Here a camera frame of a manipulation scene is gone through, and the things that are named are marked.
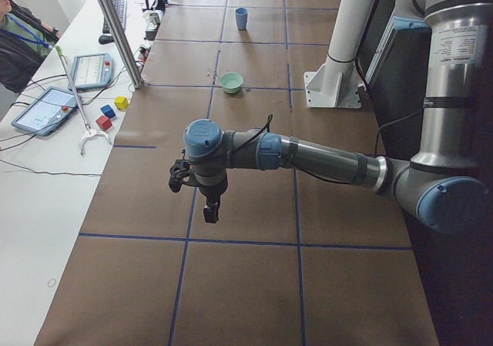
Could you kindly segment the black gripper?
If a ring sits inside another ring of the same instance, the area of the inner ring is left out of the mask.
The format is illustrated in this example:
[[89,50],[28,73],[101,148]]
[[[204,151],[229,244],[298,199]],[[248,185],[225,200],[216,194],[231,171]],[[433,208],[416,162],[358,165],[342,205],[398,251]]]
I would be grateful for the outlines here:
[[217,223],[219,221],[220,197],[226,192],[228,182],[221,182],[213,186],[202,185],[199,190],[205,196],[207,204],[203,208],[203,216],[206,223]]

